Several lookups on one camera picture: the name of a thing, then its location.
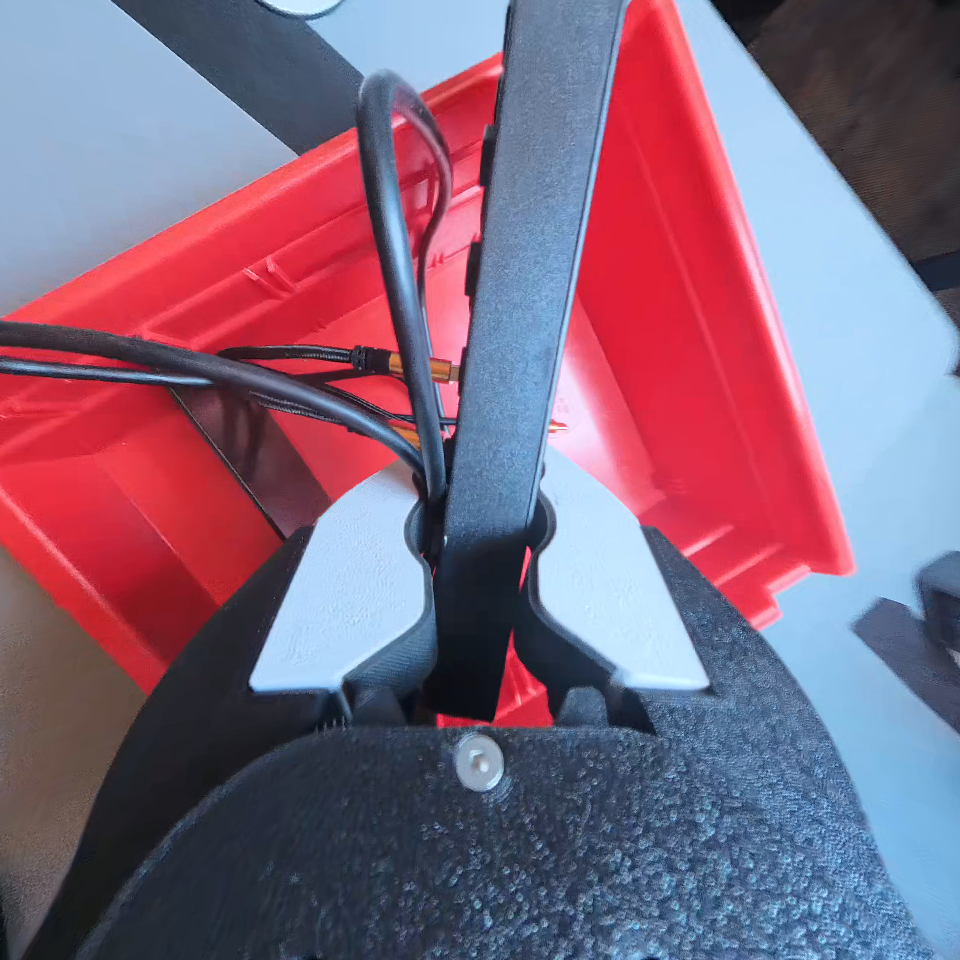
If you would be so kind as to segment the thin usb cable gold plug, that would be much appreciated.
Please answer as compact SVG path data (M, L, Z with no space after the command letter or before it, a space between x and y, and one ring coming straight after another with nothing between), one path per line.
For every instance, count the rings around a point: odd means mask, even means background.
M318 344L234 346L220 351L218 356L233 361L318 361L340 366L350 366L358 376L381 376L403 379L402 357L396 351L356 345L351 349ZM460 385L461 367L450 360L431 357L431 378L436 384ZM552 419L548 433L566 433L570 427Z

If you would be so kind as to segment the red plastic bin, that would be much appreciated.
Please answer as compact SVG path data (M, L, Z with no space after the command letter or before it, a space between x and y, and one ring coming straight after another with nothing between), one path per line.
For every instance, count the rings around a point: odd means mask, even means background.
M632 2L551 438L758 630L855 570L674 2ZM11 314L198 351L396 346L351 130ZM281 538L171 394L2 377L2 546L150 692Z

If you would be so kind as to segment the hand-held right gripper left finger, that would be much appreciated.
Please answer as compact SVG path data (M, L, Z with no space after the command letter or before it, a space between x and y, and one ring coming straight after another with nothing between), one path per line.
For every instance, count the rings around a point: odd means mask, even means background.
M392 464L317 521L253 667L257 694L416 690L433 671L432 571L413 472Z

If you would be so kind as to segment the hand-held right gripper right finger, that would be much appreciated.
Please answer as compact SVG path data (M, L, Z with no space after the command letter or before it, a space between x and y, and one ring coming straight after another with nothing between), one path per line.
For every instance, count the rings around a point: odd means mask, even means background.
M571 690L703 694L711 681L638 518L600 481L545 452L513 627L559 714Z

